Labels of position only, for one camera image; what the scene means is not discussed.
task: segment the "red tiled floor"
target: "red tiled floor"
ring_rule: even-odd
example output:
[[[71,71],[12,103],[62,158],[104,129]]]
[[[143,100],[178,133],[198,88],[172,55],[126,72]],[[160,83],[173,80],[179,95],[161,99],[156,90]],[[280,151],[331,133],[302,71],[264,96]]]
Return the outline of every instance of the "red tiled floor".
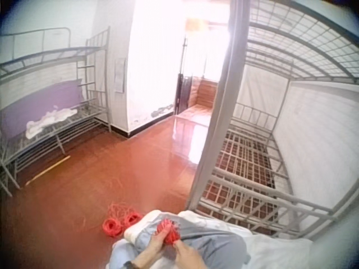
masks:
[[[14,198],[2,193],[2,254],[11,268],[104,268],[116,241],[101,229],[108,206],[182,211],[206,132],[170,117],[129,140],[101,131],[66,145],[67,161]],[[19,177],[29,180],[61,158],[54,152]]]

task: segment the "bunk bed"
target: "bunk bed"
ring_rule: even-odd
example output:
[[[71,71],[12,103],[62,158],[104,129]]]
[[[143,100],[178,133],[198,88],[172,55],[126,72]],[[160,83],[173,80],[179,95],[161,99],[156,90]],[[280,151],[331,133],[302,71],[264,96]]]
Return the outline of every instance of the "bunk bed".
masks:
[[[232,43],[186,209],[254,234],[315,238],[359,197],[359,178],[352,178],[349,190],[334,206],[296,196],[287,172],[289,162],[278,147],[280,136],[276,141],[274,134],[290,83],[358,85],[358,37],[294,1],[237,1],[231,8],[237,11],[229,27]],[[276,100],[277,115],[238,98],[245,90],[237,78],[244,65],[287,80],[283,97]]]
[[[76,109],[76,114],[63,121],[45,126],[40,133],[30,139],[26,137],[26,130],[14,136],[7,136],[1,130],[0,186],[9,196],[12,196],[10,184],[20,189],[17,182],[18,172],[35,161],[55,149],[60,149],[65,155],[66,152],[63,147],[65,143],[101,124],[106,124],[111,131],[106,82],[109,31],[110,28],[107,28],[87,39],[84,47],[71,47],[71,30],[66,27],[39,29],[0,36],[1,39],[6,39],[12,43],[12,51],[9,53],[11,59],[0,64],[0,90],[2,85],[10,84],[34,72],[60,65],[66,67],[70,64],[73,67],[69,68],[70,71],[76,69],[76,81],[73,83],[76,83],[76,91],[81,95],[81,100],[75,101],[76,105],[66,107],[72,110]],[[61,34],[65,47],[46,47],[46,38],[54,33]],[[21,52],[16,50],[16,44],[21,41],[22,37],[29,38],[31,35],[33,42],[38,42],[40,45],[35,48],[37,51],[21,55]],[[99,77],[103,79],[101,85],[96,84]]]

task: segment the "wooden stick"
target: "wooden stick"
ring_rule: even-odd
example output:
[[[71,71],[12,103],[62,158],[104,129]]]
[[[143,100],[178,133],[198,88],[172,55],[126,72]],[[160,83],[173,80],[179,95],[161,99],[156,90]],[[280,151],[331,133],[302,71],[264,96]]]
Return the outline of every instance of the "wooden stick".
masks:
[[[29,185],[31,182],[33,182],[36,178],[41,177],[43,174],[49,172],[51,169],[55,168],[57,165],[63,163],[64,161],[68,160],[70,158],[70,155],[65,157],[64,159],[62,159],[61,161],[58,161],[57,163],[55,163],[54,165],[51,165],[48,169],[42,171],[40,174],[36,175],[33,177],[32,180],[29,180],[28,182],[26,182],[25,186]]]

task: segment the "black baseboard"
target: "black baseboard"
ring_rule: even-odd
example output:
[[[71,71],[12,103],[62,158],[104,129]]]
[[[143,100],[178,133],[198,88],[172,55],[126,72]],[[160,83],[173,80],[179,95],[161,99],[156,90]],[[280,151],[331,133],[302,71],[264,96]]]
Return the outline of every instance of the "black baseboard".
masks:
[[[125,132],[124,130],[121,130],[121,129],[117,128],[116,126],[113,126],[113,125],[111,125],[111,130],[113,130],[114,132],[118,133],[121,136],[124,136],[126,138],[131,138],[132,136],[135,136],[136,134],[146,130],[147,128],[151,127],[152,125],[155,125],[156,123],[160,122],[161,120],[167,119],[168,117],[170,117],[172,115],[173,115],[173,112],[168,113],[166,115],[163,115],[163,116],[161,116],[161,117],[159,117],[157,119],[152,120],[149,123],[146,123],[145,125],[140,126],[137,129],[134,129],[131,132]]]

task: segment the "red thread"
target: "red thread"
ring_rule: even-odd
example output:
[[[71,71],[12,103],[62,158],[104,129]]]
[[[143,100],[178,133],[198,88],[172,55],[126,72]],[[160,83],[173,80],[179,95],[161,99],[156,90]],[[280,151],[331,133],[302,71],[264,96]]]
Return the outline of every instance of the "red thread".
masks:
[[[142,219],[142,215],[126,205],[112,203],[108,207],[107,219],[102,224],[105,234],[111,237],[121,236],[125,230]]]
[[[180,240],[180,233],[178,232],[178,227],[174,224],[172,220],[169,219],[163,219],[158,225],[157,225],[157,232],[156,234],[159,234],[164,228],[167,226],[170,226],[170,230],[168,235],[164,238],[164,244],[173,244],[175,241]]]

